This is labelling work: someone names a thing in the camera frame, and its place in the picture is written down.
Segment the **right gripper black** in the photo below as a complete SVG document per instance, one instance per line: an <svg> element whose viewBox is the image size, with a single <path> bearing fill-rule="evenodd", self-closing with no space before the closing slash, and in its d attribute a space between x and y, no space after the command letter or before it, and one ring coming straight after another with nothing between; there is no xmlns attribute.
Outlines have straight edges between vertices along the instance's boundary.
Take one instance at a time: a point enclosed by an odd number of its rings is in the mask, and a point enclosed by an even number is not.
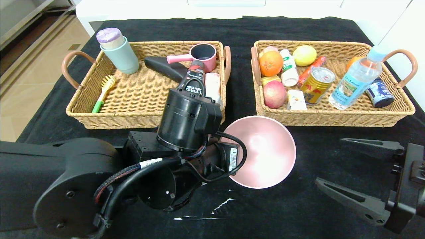
<svg viewBox="0 0 425 239"><path fill-rule="evenodd" d="M399 142L342 138L339 143L349 151L382 160L405 152ZM390 191L387 203L319 177L315 183L323 193L360 218L400 234L414 216L424 218L424 146L408 144L396 191Z"/></svg>

